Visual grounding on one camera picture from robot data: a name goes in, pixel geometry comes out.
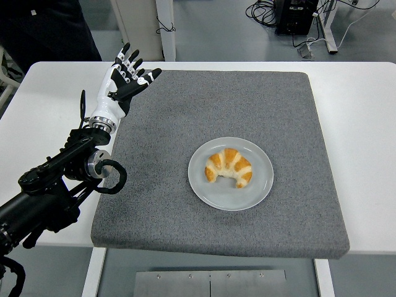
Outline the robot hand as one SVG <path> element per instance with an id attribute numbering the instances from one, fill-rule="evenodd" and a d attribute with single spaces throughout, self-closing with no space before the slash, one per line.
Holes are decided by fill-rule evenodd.
<path id="1" fill-rule="evenodd" d="M 132 97 L 143 92 L 161 74 L 156 68 L 148 73 L 139 66 L 139 50 L 127 55 L 126 43 L 107 70 L 97 95 L 97 107 L 89 119 L 90 127 L 107 129 L 113 133 L 121 118 L 129 112 Z"/>

